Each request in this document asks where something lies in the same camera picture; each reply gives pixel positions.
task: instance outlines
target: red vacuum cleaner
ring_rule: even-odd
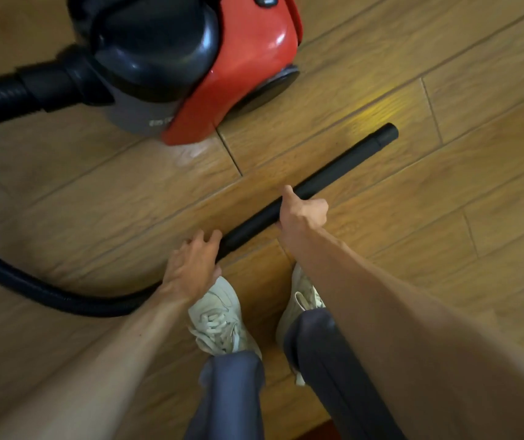
[[[224,118],[258,108],[298,76],[293,0],[68,0],[77,43],[53,61],[0,76],[0,122],[78,103],[168,145],[204,140]],[[398,137],[384,125],[295,187],[312,197]],[[281,199],[223,237],[217,259],[279,218]],[[159,286],[117,297],[61,290],[0,259],[0,285],[53,309],[117,317]]]

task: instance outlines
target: vacuum cleaner button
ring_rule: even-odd
[[[273,7],[278,5],[279,0],[254,0],[260,7]]]

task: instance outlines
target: pant leg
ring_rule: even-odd
[[[405,439],[327,309],[303,312],[283,348],[343,438]]]
[[[185,440],[263,440],[259,393],[262,361],[252,351],[211,357],[199,384],[205,394],[185,433]]]

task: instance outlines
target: person's left hand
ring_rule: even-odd
[[[189,305],[201,299],[222,274],[215,264],[222,232],[214,230],[208,242],[198,230],[191,241],[185,241],[168,259],[159,293],[172,294]]]

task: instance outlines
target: foot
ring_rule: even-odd
[[[253,350],[262,359],[260,348],[242,322],[236,291],[220,277],[212,288],[189,309],[197,346],[210,355]]]
[[[301,313],[306,310],[318,309],[325,307],[321,300],[317,289],[313,286],[310,278],[302,271],[302,268],[297,264],[293,270],[293,280],[291,285],[291,298],[288,301],[279,321],[279,326],[276,329],[276,342],[282,348],[284,345],[284,337],[287,334],[288,328],[299,317]],[[295,383],[299,386],[305,385],[301,373],[293,368],[295,374]]]

